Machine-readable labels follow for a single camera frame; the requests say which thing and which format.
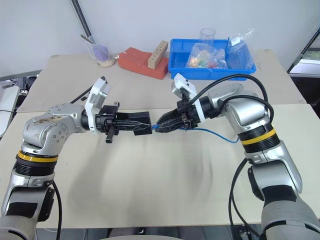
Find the metal rod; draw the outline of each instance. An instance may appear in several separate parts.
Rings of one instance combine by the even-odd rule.
[[[82,28],[83,28],[87,38],[89,38],[91,36],[91,32],[90,32],[90,29],[89,29],[88,24],[86,22],[85,16],[82,13],[82,10],[80,8],[78,0],[71,0],[71,3],[73,5],[75,13],[76,13],[81,25],[82,25]]]

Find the plastic bag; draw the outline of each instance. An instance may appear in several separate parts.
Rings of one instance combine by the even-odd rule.
[[[205,43],[196,43],[192,47],[186,67],[209,69],[227,68],[225,50],[215,49]]]
[[[247,46],[248,39],[252,36],[254,29],[246,33],[239,33],[237,36],[228,38],[225,49],[226,65],[230,69],[252,69],[254,60]]]

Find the wooden block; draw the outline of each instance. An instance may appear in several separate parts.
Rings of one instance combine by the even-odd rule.
[[[165,52],[168,49],[168,42],[162,40],[158,47],[154,50],[152,55],[148,59],[148,68],[156,69],[160,60],[164,56]]]
[[[150,52],[140,51],[133,47],[119,54],[118,64],[121,68],[143,74],[156,79],[163,79],[168,73],[168,58],[163,57],[156,69],[148,67],[148,59],[152,56]]]

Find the blue cable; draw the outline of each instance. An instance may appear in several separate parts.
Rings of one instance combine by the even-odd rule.
[[[232,141],[222,135],[220,135],[219,133],[216,133],[215,131],[211,131],[209,129],[206,129],[206,128],[190,128],[190,129],[186,129],[186,128],[179,128],[180,130],[185,130],[185,131],[189,131],[189,130],[199,130],[199,131],[205,131],[205,132],[208,132],[208,133],[211,133],[211,134],[214,134],[216,136],[218,136],[219,138],[222,138],[223,140],[229,142],[229,143],[232,143],[232,144],[235,144],[239,141],[239,137],[237,137],[237,139],[235,141]]]

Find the clear plastic cup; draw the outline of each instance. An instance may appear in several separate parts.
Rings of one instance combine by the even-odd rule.
[[[216,31],[212,28],[202,28],[200,31],[200,43],[214,45]]]
[[[96,43],[92,44],[87,41],[84,43],[88,48],[90,57],[96,60],[96,62],[101,67],[105,67],[105,68],[110,67],[115,63],[116,59],[109,53],[108,48],[106,46],[96,44]]]

